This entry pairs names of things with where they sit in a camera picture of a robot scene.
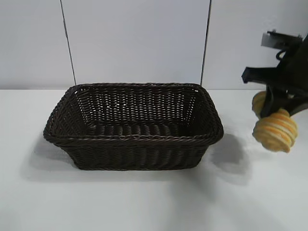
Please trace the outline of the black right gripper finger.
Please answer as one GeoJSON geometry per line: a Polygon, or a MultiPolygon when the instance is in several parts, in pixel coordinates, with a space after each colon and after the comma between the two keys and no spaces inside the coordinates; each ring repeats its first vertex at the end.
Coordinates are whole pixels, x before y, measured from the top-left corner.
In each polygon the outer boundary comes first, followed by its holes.
{"type": "Polygon", "coordinates": [[[287,104],[287,111],[290,116],[293,116],[301,111],[307,110],[308,108],[308,97],[297,96],[289,99],[287,104]]]}
{"type": "Polygon", "coordinates": [[[266,86],[266,98],[261,110],[261,117],[268,117],[275,111],[275,90],[271,86],[266,86]]]}

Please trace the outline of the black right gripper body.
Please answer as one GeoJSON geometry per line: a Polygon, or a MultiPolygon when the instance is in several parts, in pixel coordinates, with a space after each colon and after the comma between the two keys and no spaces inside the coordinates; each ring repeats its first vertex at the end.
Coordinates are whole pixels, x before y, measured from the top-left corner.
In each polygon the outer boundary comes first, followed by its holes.
{"type": "Polygon", "coordinates": [[[261,45],[277,49],[276,67],[246,67],[242,80],[271,86],[275,97],[308,95],[308,38],[281,33],[264,33],[261,45]]]}

